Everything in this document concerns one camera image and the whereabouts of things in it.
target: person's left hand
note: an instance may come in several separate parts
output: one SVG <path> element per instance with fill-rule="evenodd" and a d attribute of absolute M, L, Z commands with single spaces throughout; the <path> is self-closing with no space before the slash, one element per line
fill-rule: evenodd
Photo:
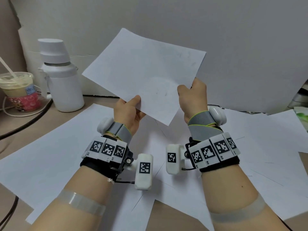
<path fill-rule="evenodd" d="M 136 105 L 140 101 L 141 97 L 139 95 L 135 96 L 128 102 L 125 102 L 120 98 L 113 109 L 114 121 L 124 124 L 129 129 L 132 136 L 139 128 L 140 120 L 146 115 L 136 109 Z"/>

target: table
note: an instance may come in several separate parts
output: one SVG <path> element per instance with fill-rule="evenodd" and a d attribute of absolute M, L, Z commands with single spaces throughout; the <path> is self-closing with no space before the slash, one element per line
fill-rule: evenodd
<path fill-rule="evenodd" d="M 0 159 L 6 157 L 7 155 L 17 151 L 18 149 L 28 145 L 39 137 L 47 134 L 53 129 L 57 128 L 61 124 L 67 122 L 91 104 L 96 103 L 99 105 L 104 105 L 107 107 L 113 107 L 114 103 L 117 101 L 116 98 L 101 98 L 101 97 L 84 97 L 85 106 L 72 113 L 62 113 L 56 110 L 55 105 L 48 110 L 48 112 L 36 123 L 26 128 L 25 130 L 0 141 Z M 7 133 L 13 129 L 20 127 L 21 125 L 27 123 L 34 116 L 24 117 L 24 118 L 14 118 L 0 112 L 0 135 Z M 308 154 L 300 153 L 303 164 L 308 173 Z M 7 214 L 10 210 L 15 195 L 0 184 L 0 220 Z M 3 231 L 26 231 L 29 229 L 30 225 L 25 221 L 28 215 L 33 211 L 33 209 L 28 206 L 22 200 L 19 200 L 18 206 L 11 217 L 10 221 L 7 223 Z M 293 231 L 304 231 L 308 227 L 308 212 L 292 217 L 286 221 L 286 223 L 293 229 Z M 194 227 L 196 231 L 206 231 L 207 229 L 195 218 L 188 216 L 174 208 L 163 204 L 159 201 L 155 201 L 150 219 L 148 221 L 148 226 L 146 231 L 186 231 L 191 230 Z"/>

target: white straw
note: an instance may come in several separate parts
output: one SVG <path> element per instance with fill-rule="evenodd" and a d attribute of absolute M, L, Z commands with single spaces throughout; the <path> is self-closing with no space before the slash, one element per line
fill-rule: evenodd
<path fill-rule="evenodd" d="M 10 74 L 16 79 L 16 82 L 20 83 L 18 77 L 16 76 L 16 74 L 11 70 L 11 68 L 5 63 L 5 61 L 1 57 L 0 57 L 0 62 L 10 72 Z"/>

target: white bottle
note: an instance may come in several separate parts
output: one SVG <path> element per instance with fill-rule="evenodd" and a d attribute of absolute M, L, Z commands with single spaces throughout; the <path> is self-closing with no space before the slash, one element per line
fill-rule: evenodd
<path fill-rule="evenodd" d="M 43 65 L 41 73 L 42 95 L 49 89 L 56 109 L 73 112 L 84 106 L 77 69 L 70 62 L 70 56 L 63 40 L 38 39 Z"/>

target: hand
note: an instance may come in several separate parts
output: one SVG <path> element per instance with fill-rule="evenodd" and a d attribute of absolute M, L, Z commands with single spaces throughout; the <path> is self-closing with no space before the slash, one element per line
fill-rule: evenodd
<path fill-rule="evenodd" d="M 114 121 L 124 124 L 132 136 L 139 128 L 140 120 L 146 115 L 140 110 L 136 109 L 136 105 L 141 101 L 139 95 L 135 96 L 128 102 L 119 99 L 113 109 Z"/>
<path fill-rule="evenodd" d="M 206 97 L 206 85 L 201 80 L 195 78 L 191 89 L 185 85 L 177 87 L 179 94 L 180 107 L 184 112 L 184 120 L 186 123 L 195 114 L 208 110 L 208 101 Z"/>

